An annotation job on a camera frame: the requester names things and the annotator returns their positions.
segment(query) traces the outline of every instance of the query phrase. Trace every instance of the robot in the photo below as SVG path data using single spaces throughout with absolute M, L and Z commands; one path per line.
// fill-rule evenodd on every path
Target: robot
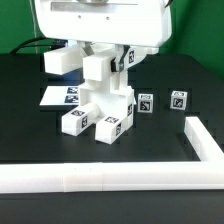
M 83 68 L 79 106 L 62 116 L 62 132 L 78 136 L 96 124 L 95 140 L 112 144 L 133 125 L 128 68 L 156 54 L 171 36 L 169 0 L 35 0 L 41 31 L 68 40 L 45 53 L 45 70 Z

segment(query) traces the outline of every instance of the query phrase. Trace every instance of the white cube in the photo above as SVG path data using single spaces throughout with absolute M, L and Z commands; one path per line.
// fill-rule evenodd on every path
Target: white cube
M 152 113 L 153 111 L 153 94 L 138 94 L 138 112 Z
M 187 92 L 173 91 L 171 94 L 170 108 L 176 110 L 185 110 L 187 105 Z

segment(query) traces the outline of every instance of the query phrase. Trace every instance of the white foam piece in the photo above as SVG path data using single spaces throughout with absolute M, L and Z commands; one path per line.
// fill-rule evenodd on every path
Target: white foam piece
M 102 81 L 110 77 L 111 61 L 117 56 L 115 49 L 106 50 L 83 59 L 83 77 L 95 81 Z
M 224 188 L 220 163 L 111 163 L 103 164 L 103 172 L 104 191 Z
M 0 166 L 0 193 L 63 192 L 61 164 Z
M 102 163 L 65 164 L 64 192 L 102 191 Z
M 67 72 L 82 68 L 82 55 L 77 45 L 64 47 L 44 53 L 45 71 L 63 75 Z

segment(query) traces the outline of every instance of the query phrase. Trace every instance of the black cable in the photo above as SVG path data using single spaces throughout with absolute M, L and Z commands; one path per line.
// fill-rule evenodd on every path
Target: black cable
M 23 43 L 21 43 L 19 46 L 17 46 L 16 48 L 14 48 L 12 51 L 10 51 L 10 54 L 16 54 L 17 51 L 19 51 L 21 48 L 25 48 L 26 46 L 27 47 L 36 47 L 38 45 L 27 45 L 27 44 L 30 44 L 30 43 L 33 43 L 33 42 L 37 42 L 37 41 L 41 41 L 41 40 L 46 40 L 48 38 L 46 37 L 37 37 L 37 38 L 33 38 L 33 39 L 30 39 L 30 40 L 27 40 L 27 41 L 24 41 Z
M 37 45 L 25 45 L 25 46 L 20 46 L 21 48 L 27 48 L 27 47 L 52 47 L 52 46 L 58 46 L 61 47 L 61 45 L 57 44 L 37 44 Z

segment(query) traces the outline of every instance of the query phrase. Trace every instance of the black surface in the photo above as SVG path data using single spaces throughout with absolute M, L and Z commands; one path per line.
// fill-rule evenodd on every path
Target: black surface
M 138 93 L 154 94 L 153 114 L 113 145 L 96 142 L 92 126 L 79 137 L 60 132 L 72 107 L 40 107 L 47 85 L 77 85 L 81 71 L 45 74 L 40 56 L 0 56 L 0 162 L 195 161 L 184 119 L 198 116 L 224 145 L 224 83 L 185 55 L 147 57 L 129 71 Z M 172 90 L 188 92 L 185 111 L 169 109 Z M 92 192 L 0 195 L 1 223 L 217 223 L 224 191 Z

